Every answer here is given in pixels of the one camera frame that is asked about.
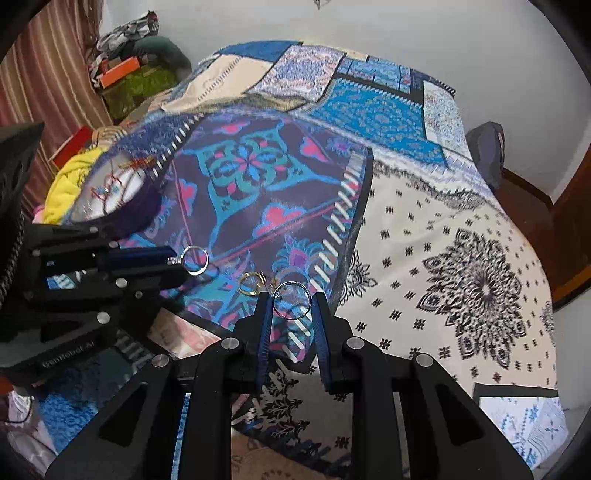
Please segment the red and white box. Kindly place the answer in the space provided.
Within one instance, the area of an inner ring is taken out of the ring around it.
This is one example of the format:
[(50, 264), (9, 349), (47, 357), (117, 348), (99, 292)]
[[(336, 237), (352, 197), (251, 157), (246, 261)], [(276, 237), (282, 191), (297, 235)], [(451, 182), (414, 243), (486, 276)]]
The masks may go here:
[(50, 164), (60, 170), (73, 156), (90, 145), (92, 135), (93, 130), (90, 127), (82, 126), (57, 149), (50, 158)]

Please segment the orange box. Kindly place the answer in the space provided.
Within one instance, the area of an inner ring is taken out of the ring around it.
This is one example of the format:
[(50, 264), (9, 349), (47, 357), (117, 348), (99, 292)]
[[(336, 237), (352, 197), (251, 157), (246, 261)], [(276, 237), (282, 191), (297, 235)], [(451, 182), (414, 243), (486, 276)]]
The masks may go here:
[(126, 75), (133, 73), (140, 68), (139, 61), (136, 57), (130, 57), (125, 61), (117, 64), (113, 68), (106, 71), (100, 78), (99, 83), (103, 89), (118, 82)]

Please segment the blue patchwork bedspread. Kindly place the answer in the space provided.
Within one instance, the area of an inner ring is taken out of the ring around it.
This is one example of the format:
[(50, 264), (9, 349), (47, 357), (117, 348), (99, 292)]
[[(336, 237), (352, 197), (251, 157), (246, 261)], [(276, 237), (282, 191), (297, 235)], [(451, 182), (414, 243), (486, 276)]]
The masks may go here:
[(322, 384), (317, 293), (386, 354), (431, 355), (532, 473), (562, 444), (547, 278), (473, 162), (447, 86), (334, 47), (240, 43), (129, 134), (178, 121), (189, 136), (159, 212), (122, 246), (169, 246), (188, 279), (118, 324), (147, 354), (102, 402), (81, 396), (82, 358), (42, 402), (58, 455), (155, 356), (200, 354), (262, 293), (266, 375), (231, 399), (228, 479), (353, 479), (353, 397)]

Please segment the dark grey pillow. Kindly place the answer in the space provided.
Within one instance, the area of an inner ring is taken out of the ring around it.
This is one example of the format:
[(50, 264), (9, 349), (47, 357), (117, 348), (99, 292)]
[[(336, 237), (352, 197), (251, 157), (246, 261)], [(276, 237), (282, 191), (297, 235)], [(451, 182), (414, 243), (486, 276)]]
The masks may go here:
[(192, 70), (190, 59), (167, 37), (145, 36), (137, 40), (133, 45), (132, 55), (155, 57), (173, 72), (189, 73)]

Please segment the pile of clothes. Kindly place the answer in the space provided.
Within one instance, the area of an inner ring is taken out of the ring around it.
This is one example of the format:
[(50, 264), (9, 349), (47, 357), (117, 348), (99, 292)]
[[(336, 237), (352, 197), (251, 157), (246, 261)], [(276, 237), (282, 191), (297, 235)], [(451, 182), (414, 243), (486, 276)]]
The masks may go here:
[(96, 43), (96, 50), (100, 54), (112, 56), (127, 43), (135, 42), (146, 36), (157, 35), (158, 31), (158, 16), (155, 12), (148, 11), (143, 17), (120, 25), (100, 37)]

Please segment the green cloth covered box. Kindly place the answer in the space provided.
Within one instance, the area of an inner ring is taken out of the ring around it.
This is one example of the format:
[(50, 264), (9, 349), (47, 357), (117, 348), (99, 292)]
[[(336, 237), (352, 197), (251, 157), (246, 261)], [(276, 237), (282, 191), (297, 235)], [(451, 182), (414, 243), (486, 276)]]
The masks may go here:
[(100, 92), (111, 119), (124, 119), (146, 99), (175, 87), (174, 72), (160, 65), (144, 65)]

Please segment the dark chair beside bed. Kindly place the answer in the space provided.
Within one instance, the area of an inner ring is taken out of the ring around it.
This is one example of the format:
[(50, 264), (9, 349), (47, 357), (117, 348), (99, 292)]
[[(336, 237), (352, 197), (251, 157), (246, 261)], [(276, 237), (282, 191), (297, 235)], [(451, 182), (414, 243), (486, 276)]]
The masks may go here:
[(480, 175), (495, 192), (501, 186), (505, 163), (505, 135), (502, 125), (486, 122), (470, 130), (466, 139)]

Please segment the yellow blanket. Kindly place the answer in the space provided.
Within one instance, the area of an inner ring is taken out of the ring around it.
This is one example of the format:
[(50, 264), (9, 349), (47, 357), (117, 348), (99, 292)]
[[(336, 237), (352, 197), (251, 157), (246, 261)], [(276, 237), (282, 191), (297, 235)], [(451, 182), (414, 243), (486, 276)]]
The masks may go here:
[(81, 192), (86, 176), (104, 148), (95, 147), (74, 155), (57, 173), (47, 193), (42, 222), (60, 224)]

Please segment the striped brown curtain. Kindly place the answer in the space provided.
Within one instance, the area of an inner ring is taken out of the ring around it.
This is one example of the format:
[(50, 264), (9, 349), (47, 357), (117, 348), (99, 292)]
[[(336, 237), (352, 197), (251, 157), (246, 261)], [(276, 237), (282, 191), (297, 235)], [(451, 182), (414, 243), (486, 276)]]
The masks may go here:
[(88, 66), (102, 19), (101, 1), (50, 1), (24, 27), (1, 62), (1, 123), (44, 124), (23, 209), (42, 204), (57, 173), (51, 158), (81, 127), (112, 123)]

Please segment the purple heart-shaped tin box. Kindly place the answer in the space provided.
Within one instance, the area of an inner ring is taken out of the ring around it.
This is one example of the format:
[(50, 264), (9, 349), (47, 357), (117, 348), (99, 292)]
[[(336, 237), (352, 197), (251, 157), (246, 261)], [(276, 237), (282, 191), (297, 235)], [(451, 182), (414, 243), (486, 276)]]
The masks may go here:
[(147, 226), (157, 214), (162, 177), (160, 161), (118, 153), (87, 175), (65, 222), (126, 238)]

